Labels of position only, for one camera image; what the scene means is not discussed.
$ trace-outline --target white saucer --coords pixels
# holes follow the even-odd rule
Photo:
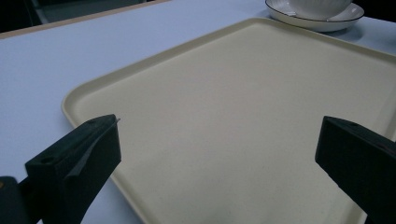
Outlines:
[[[266,0],[265,4],[274,19],[316,32],[332,32],[345,29],[355,24],[364,15],[363,8],[352,3],[343,12],[326,21],[315,21],[296,15],[289,6],[289,0]]]

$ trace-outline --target tabletop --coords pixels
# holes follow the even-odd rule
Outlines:
[[[249,18],[269,18],[263,0],[171,0],[0,36],[1,175],[23,180],[23,165],[73,130],[61,102],[79,84]],[[325,35],[396,55],[394,22],[363,17]],[[140,221],[108,180],[83,223]]]

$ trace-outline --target tray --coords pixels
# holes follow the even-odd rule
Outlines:
[[[396,58],[267,19],[72,90],[74,126],[120,118],[112,179],[146,223],[362,223],[314,162],[325,115],[391,138]]]

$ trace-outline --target table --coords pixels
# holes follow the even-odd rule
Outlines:
[[[23,165],[73,129],[61,101],[77,85],[252,17],[269,17],[263,0],[171,0],[0,35],[1,175],[23,180]],[[327,35],[396,55],[394,22],[363,17]],[[140,222],[108,180],[83,223]]]

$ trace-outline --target tray rim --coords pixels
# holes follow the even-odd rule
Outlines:
[[[335,37],[327,36],[327,35],[317,33],[314,31],[310,31],[310,30],[306,30],[304,28],[288,25],[281,21],[275,21],[275,20],[266,19],[266,18],[251,18],[251,19],[246,19],[244,21],[239,21],[237,23],[231,24],[224,28],[218,29],[214,32],[208,33],[206,35],[201,35],[201,36],[196,37],[192,40],[188,40],[182,44],[176,45],[170,49],[166,49],[166,50],[160,51],[156,54],[153,54],[151,56],[148,56],[147,58],[144,58],[144,59],[137,61],[135,63],[130,63],[126,66],[123,66],[122,68],[114,69],[113,71],[108,72],[104,75],[92,78],[91,80],[88,80],[88,81],[85,81],[84,83],[76,86],[74,89],[72,89],[70,92],[68,92],[66,94],[66,96],[62,100],[62,111],[63,111],[64,115],[67,117],[68,121],[74,127],[77,127],[79,125],[79,123],[76,121],[75,118],[73,118],[73,115],[72,115],[73,113],[71,111],[69,111],[68,107],[69,107],[69,102],[71,102],[70,105],[72,105],[74,102],[74,99],[77,99],[81,96],[80,95],[81,92],[84,92],[85,94],[87,92],[95,92],[97,90],[100,90],[104,86],[108,86],[113,83],[116,83],[128,76],[133,76],[134,74],[139,73],[140,71],[144,71],[145,69],[155,66],[156,64],[166,62],[167,60],[169,60],[169,57],[166,57],[166,55],[170,54],[170,55],[172,55],[172,57],[175,57],[175,56],[180,55],[184,52],[187,52],[191,49],[195,49],[198,46],[202,46],[210,41],[220,39],[226,35],[229,35],[234,32],[237,32],[241,29],[247,28],[250,25],[253,25],[255,23],[265,23],[265,25],[270,25],[270,26],[274,26],[276,28],[292,31],[299,35],[304,35],[305,37],[308,37],[308,38],[314,38],[318,41],[330,43],[332,45],[335,45],[336,47],[346,48],[349,50],[353,50],[357,53],[365,54],[367,56],[376,58],[378,60],[389,61],[390,63],[396,64],[396,56],[391,55],[386,52],[359,46],[359,45],[347,42],[345,40],[337,39]],[[124,70],[131,69],[131,67],[134,69],[134,72],[132,75],[130,75],[130,73],[129,74],[123,73]],[[120,192],[122,193],[124,198],[128,201],[129,205],[132,206],[132,208],[134,209],[136,214],[139,216],[139,218],[143,221],[143,223],[151,223],[151,222],[152,223],[161,223],[159,220],[156,219],[155,216],[153,216],[150,213],[150,211],[148,209],[145,209],[143,206],[139,205],[139,203],[138,203],[138,201],[140,201],[139,199],[136,199],[136,198],[132,199],[131,197],[129,197],[129,195],[131,195],[131,193],[129,192],[130,190],[129,189],[127,190],[125,188],[125,186],[123,184],[121,184],[121,180],[119,178],[117,178],[117,175],[118,175],[117,170],[118,169],[116,168],[115,172],[111,175],[110,178],[116,184],[117,188],[120,190]]]

